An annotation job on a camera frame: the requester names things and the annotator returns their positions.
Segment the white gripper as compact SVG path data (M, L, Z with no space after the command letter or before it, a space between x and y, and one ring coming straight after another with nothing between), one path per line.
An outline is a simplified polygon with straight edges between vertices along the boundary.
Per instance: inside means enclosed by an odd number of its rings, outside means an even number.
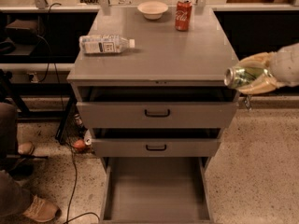
M276 52L262 52L251 55L237 63L240 67L266 69L273 77L260 75L249 85L237 90L246 95L262 94L280 87L299 85L299 47L283 47Z

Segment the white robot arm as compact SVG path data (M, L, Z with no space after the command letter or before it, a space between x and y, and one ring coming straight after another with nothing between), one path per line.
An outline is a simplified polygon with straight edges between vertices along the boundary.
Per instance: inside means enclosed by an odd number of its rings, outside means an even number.
M243 94L261 94L282 87L299 85L299 43L283 47L278 51L262 52L242 59L237 66L261 68L268 75L260 75L249 85L237 90Z

